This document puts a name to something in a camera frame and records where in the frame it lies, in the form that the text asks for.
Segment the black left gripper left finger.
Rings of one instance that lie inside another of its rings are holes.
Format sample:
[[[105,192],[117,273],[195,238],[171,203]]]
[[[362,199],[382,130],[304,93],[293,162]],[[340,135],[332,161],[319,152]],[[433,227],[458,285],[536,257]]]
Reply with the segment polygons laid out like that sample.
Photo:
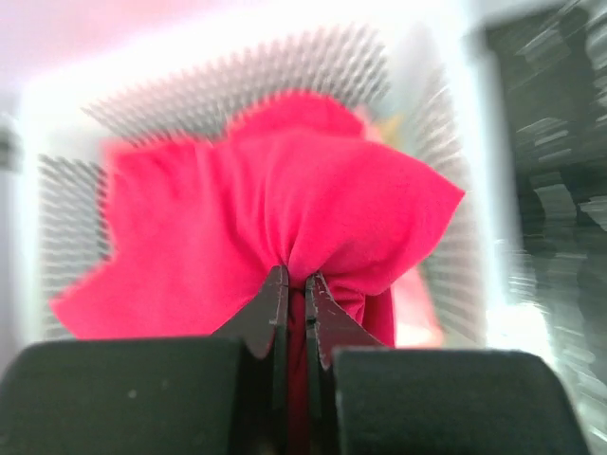
[[[208,337],[27,347],[1,381],[5,454],[282,454],[289,279]]]

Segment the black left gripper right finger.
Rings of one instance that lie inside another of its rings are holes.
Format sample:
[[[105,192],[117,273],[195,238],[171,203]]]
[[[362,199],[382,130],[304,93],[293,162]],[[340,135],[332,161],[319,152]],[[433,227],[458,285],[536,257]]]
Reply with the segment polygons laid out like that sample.
[[[536,355],[385,347],[321,274],[307,279],[305,312],[316,454],[589,452],[561,381]]]

